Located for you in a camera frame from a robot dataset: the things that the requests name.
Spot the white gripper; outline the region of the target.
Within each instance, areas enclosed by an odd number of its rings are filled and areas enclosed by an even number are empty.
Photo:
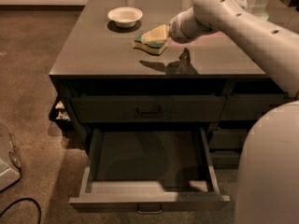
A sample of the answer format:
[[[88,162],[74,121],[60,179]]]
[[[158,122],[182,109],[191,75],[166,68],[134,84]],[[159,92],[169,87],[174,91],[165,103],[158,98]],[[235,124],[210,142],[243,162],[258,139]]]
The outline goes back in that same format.
[[[199,22],[193,12],[193,8],[180,12],[169,22],[169,27],[160,25],[141,36],[143,44],[163,43],[168,34],[172,40],[195,40],[201,35],[210,35],[214,31]]]

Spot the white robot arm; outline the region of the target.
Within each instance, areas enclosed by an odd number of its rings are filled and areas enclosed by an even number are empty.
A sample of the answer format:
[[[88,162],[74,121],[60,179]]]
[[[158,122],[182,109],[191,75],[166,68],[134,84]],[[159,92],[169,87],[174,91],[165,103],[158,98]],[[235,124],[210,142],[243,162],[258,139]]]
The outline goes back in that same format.
[[[193,0],[163,33],[187,43],[215,31],[235,42],[292,101],[272,109],[251,128],[241,153],[235,224],[299,224],[299,34],[246,11],[246,0]]]

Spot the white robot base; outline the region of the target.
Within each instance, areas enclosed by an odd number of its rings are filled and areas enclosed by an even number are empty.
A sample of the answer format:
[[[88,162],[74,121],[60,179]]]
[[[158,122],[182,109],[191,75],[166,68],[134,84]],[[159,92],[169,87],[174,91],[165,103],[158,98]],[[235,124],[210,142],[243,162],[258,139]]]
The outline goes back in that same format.
[[[21,178],[21,163],[13,148],[8,127],[0,122],[0,191]]]

